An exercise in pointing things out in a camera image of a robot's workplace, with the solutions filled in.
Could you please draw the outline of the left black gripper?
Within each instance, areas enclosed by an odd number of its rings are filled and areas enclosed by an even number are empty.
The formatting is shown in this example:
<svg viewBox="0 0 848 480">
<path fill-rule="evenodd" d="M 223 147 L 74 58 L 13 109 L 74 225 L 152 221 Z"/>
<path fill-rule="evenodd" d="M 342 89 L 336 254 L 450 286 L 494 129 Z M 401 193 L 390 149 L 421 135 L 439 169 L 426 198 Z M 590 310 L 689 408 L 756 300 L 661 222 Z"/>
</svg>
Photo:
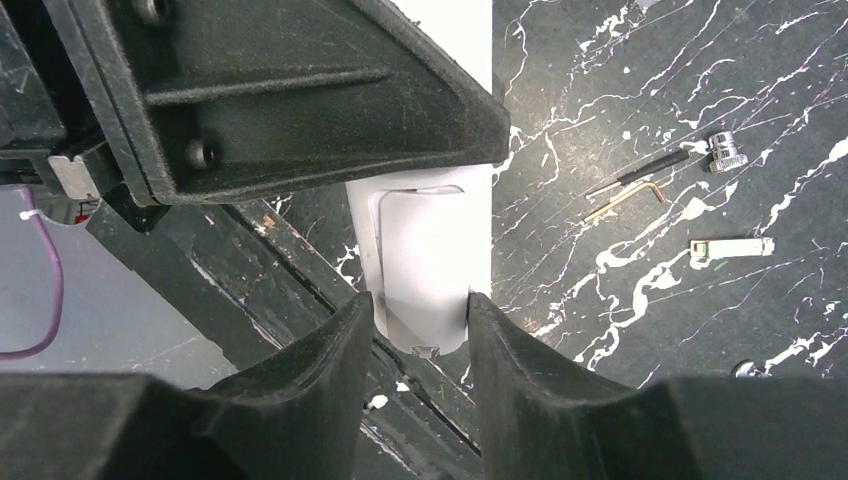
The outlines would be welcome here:
<svg viewBox="0 0 848 480">
<path fill-rule="evenodd" d="M 168 210 L 132 199 L 41 1 L 1 4 L 1 183 L 77 204 L 102 200 L 138 232 Z"/>
</svg>

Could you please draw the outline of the white remote battery cover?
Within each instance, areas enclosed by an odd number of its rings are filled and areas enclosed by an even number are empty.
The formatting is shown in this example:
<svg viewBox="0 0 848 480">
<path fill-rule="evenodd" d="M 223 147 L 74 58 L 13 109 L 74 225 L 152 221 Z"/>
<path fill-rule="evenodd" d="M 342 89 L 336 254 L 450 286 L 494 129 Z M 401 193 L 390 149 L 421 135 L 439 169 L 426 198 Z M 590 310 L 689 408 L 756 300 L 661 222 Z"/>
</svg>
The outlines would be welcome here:
<svg viewBox="0 0 848 480">
<path fill-rule="evenodd" d="M 433 359 L 465 341 L 468 212 L 456 186 L 391 190 L 377 202 L 386 333 L 405 353 Z"/>
</svg>

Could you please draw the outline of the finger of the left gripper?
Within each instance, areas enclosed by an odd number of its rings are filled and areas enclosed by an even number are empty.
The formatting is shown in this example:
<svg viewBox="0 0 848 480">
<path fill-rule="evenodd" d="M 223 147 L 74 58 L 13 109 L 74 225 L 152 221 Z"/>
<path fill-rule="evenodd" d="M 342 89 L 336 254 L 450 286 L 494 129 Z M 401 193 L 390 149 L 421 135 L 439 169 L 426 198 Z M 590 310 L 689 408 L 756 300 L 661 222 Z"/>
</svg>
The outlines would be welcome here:
<svg viewBox="0 0 848 480">
<path fill-rule="evenodd" d="M 387 1 L 49 1 L 140 205 L 493 163 L 506 109 Z"/>
</svg>

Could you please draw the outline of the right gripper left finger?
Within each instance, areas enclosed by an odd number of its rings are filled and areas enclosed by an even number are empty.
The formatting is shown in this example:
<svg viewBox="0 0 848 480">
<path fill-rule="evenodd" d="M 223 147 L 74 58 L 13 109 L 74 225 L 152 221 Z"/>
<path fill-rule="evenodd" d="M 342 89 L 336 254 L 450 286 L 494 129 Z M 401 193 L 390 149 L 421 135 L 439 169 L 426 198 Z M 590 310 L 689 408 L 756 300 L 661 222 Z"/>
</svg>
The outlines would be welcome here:
<svg viewBox="0 0 848 480">
<path fill-rule="evenodd" d="M 212 387 L 147 374 L 5 374 L 5 479 L 349 479 L 374 305 L 361 293 L 322 326 Z"/>
</svg>

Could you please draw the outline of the white remote control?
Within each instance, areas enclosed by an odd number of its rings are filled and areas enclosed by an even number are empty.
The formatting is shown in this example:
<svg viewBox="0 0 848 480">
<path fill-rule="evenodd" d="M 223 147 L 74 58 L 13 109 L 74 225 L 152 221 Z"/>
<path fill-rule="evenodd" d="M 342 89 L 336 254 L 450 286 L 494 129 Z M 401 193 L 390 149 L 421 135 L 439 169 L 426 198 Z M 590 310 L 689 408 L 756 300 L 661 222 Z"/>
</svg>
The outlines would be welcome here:
<svg viewBox="0 0 848 480">
<path fill-rule="evenodd" d="M 385 33 L 374 93 L 382 163 L 347 183 L 378 331 L 453 351 L 467 302 L 491 290 L 492 175 L 508 149 L 488 1 L 362 1 Z"/>
</svg>

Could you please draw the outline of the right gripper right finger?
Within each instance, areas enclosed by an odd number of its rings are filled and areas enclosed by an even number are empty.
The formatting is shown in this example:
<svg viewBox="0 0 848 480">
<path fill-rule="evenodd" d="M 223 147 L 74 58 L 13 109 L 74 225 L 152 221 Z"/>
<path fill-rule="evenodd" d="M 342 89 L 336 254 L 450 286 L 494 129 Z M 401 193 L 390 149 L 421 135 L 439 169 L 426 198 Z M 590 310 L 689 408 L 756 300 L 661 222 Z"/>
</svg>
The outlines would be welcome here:
<svg viewBox="0 0 848 480">
<path fill-rule="evenodd" d="M 672 378 L 632 389 L 567 359 L 486 295 L 467 307 L 488 479 L 843 479 L 847 385 Z"/>
</svg>

